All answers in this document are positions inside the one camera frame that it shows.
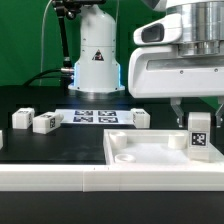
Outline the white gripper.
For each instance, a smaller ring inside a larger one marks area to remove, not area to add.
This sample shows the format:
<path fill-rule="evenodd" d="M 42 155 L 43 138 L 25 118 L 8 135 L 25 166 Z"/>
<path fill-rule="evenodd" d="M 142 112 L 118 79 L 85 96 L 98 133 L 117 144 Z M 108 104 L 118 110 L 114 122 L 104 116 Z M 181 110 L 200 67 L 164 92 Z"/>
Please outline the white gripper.
<path fill-rule="evenodd" d="M 180 57 L 176 45 L 136 49 L 129 60 L 128 90 L 134 98 L 171 98 L 179 127 L 184 124 L 181 98 L 224 95 L 224 55 Z M 215 113 L 222 125 L 224 97 Z"/>

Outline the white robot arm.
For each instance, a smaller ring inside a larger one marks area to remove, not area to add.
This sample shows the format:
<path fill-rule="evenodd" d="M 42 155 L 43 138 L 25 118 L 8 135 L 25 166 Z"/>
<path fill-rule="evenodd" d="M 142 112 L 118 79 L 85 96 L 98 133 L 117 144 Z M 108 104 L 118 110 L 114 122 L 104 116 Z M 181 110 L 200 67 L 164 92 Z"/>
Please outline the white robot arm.
<path fill-rule="evenodd" d="M 128 90 L 135 98 L 169 98 L 179 119 L 183 97 L 216 96 L 224 114 L 224 0 L 142 0 L 165 16 L 135 30 L 138 48 L 128 68 Z M 82 10 L 81 52 L 71 88 L 89 96 L 120 84 L 115 62 L 115 31 L 104 31 L 97 6 Z"/>

